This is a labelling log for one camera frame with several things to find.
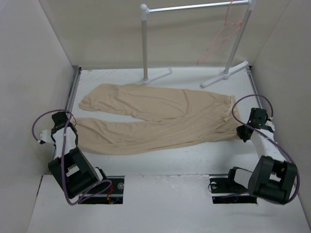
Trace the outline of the beige drawstring trousers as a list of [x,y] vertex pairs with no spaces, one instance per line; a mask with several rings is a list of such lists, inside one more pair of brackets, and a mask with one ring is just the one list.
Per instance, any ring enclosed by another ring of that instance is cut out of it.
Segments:
[[236,138],[234,96],[208,91],[101,84],[79,103],[86,111],[131,116],[133,122],[76,120],[78,145],[98,154],[134,155]]

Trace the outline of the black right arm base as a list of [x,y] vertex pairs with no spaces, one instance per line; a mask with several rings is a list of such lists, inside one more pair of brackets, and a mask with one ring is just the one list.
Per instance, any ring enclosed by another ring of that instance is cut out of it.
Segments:
[[213,204],[257,204],[257,198],[248,193],[248,181],[252,171],[233,167],[227,174],[209,176],[208,190]]

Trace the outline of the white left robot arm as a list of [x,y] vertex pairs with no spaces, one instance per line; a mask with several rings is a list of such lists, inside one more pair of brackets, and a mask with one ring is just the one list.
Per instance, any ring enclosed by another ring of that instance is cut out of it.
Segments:
[[48,163],[48,169],[65,197],[68,200],[82,198],[92,188],[97,193],[105,193],[112,182],[102,169],[91,165],[78,147],[78,133],[71,122],[72,113],[66,110],[52,110],[50,113],[54,126],[43,130],[37,142],[54,145],[55,158]]

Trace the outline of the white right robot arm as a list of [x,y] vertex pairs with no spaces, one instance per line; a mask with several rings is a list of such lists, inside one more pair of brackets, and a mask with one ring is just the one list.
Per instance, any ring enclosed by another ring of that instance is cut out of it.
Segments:
[[275,204],[288,203],[297,167],[286,161],[275,145],[274,126],[267,111],[252,108],[247,123],[238,126],[236,131],[243,142],[253,143],[259,156],[248,181],[249,195]]

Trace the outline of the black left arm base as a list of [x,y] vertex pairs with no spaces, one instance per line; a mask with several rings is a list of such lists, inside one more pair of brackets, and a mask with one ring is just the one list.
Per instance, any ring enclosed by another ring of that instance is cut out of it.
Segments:
[[90,189],[79,204],[123,204],[124,176],[105,177],[111,181],[96,185]]

